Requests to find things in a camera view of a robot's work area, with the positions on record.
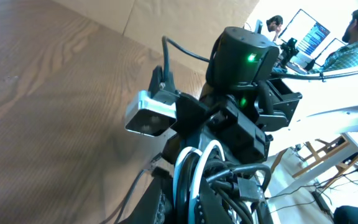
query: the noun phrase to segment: green led light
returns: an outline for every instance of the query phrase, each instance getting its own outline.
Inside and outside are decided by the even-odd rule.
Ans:
[[[243,98],[240,100],[240,107],[245,108],[247,106],[247,99]]]
[[[255,57],[256,57],[256,54],[250,54],[250,55],[248,56],[248,61],[249,61],[249,62],[253,62],[253,61],[255,60]]]

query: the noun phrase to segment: man with dark hair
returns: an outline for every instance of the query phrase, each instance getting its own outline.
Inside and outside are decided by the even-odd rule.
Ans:
[[[321,68],[312,69],[309,73],[320,73],[358,66],[358,10],[352,13],[342,40],[348,45],[331,54]]]
[[[282,24],[283,24],[283,17],[273,16],[270,19],[266,20],[266,26],[264,26],[266,28],[264,30],[262,28],[262,34],[274,42],[277,40],[277,37],[280,34]],[[273,39],[271,39],[269,33],[273,31],[275,32],[275,36]]]

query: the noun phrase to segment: monitor screen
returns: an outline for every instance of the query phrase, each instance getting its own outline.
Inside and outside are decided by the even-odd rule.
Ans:
[[[337,38],[333,39],[333,41],[331,41],[331,43],[329,43],[328,46],[316,57],[316,64],[323,66],[328,56],[343,46],[345,46],[344,42],[338,40]]]
[[[284,42],[288,42],[292,37],[295,38],[298,41],[296,47],[305,54],[311,55],[328,34],[327,28],[300,9],[279,38]]]

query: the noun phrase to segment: white floor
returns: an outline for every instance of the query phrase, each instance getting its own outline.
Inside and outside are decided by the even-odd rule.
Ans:
[[[302,157],[306,157],[310,152],[304,147],[299,154],[304,154]],[[270,157],[266,164],[271,166],[275,160],[275,157]],[[294,181],[292,175],[303,167],[307,166],[307,162],[302,162],[291,150],[287,150],[284,154],[281,163],[276,167],[273,177],[270,181],[268,192],[269,194],[277,194],[290,183]],[[321,176],[310,182],[310,185],[313,185],[316,181],[322,182],[329,178],[332,178],[337,173],[335,167],[327,170]],[[355,183],[358,183],[358,172],[350,174],[347,176]],[[331,199],[332,205],[327,197],[323,196],[326,199],[326,203],[329,205],[332,212],[335,211],[337,207],[342,205],[351,205],[358,207],[358,185],[353,184],[346,178],[340,178],[332,184],[331,188],[327,189],[324,193]],[[270,211],[272,212],[272,217],[275,224],[278,223],[299,223],[299,224],[310,224],[310,223],[333,223],[331,218],[324,214],[318,207],[316,202],[313,202],[308,205],[299,205],[289,208],[283,208],[290,205],[295,205],[299,203],[310,203],[314,200],[310,192],[314,191],[314,187],[302,188],[291,195],[283,195],[281,197],[272,198],[268,200]]]

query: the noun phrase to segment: green plaid shirt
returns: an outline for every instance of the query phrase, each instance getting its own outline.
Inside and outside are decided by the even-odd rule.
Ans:
[[[358,66],[358,41],[343,46],[331,54],[321,68],[312,69],[309,74],[328,72]]]

